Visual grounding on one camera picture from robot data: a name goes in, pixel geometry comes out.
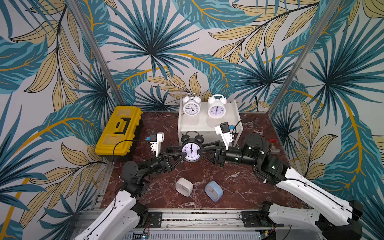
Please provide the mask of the black twin-bell alarm clock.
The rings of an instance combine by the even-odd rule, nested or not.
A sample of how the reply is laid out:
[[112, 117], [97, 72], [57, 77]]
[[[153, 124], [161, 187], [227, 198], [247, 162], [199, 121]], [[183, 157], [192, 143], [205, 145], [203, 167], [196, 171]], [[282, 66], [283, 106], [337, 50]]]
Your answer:
[[198, 151], [203, 148], [204, 137], [197, 131], [187, 131], [181, 141], [182, 152], [186, 154], [184, 160], [190, 163], [199, 161], [202, 156]]

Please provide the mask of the white square alarm clock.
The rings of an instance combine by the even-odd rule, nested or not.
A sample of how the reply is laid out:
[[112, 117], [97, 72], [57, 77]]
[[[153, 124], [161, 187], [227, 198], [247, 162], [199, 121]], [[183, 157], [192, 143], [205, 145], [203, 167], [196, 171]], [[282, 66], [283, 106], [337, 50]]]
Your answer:
[[193, 187], [194, 185], [184, 178], [179, 178], [175, 184], [176, 191], [185, 197], [189, 197], [191, 195]]

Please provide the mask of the white plastic twin-bell clock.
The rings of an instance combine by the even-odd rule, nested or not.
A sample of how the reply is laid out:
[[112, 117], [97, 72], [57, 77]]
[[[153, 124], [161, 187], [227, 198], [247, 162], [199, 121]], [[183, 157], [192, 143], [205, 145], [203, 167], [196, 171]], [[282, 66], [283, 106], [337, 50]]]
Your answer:
[[208, 98], [208, 116], [212, 119], [220, 119], [226, 115], [227, 98], [223, 95], [212, 95]]

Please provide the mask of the blue square alarm clock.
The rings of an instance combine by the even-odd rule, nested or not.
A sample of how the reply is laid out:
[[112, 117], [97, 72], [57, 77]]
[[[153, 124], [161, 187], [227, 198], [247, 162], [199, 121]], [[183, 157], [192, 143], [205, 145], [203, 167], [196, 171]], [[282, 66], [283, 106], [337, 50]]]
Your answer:
[[211, 181], [205, 186], [205, 193], [212, 201], [217, 202], [223, 196], [224, 191], [217, 182]]

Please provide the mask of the white metal twin-bell clock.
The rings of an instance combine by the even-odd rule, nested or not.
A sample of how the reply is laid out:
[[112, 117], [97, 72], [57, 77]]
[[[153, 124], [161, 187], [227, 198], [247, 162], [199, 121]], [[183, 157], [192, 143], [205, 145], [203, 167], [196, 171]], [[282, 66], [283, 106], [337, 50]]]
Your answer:
[[199, 96], [185, 96], [182, 98], [183, 112], [188, 116], [196, 116], [201, 111], [201, 98]]

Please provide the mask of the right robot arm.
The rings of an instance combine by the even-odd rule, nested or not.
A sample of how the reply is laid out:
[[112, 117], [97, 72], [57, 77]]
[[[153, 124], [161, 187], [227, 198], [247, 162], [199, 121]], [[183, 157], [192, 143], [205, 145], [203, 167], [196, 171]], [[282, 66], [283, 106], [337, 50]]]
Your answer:
[[276, 225], [291, 225], [319, 234], [326, 240], [359, 240], [363, 227], [358, 222], [363, 205], [346, 201], [307, 180], [286, 162], [269, 155], [270, 143], [260, 134], [248, 134], [241, 148], [216, 141], [197, 152], [214, 164], [226, 162], [254, 167], [254, 175], [265, 183], [291, 193], [311, 207], [309, 210], [263, 203], [259, 215]]

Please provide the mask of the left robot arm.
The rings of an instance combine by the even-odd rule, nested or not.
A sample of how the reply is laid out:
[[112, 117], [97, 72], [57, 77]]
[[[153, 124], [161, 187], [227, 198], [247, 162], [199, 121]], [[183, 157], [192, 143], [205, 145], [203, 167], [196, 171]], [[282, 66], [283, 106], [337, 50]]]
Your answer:
[[123, 184], [109, 206], [90, 224], [76, 240], [121, 240], [148, 219], [148, 208], [139, 203], [146, 192], [152, 174], [170, 173], [187, 156], [169, 147], [157, 157], [145, 162], [128, 161], [122, 168]]

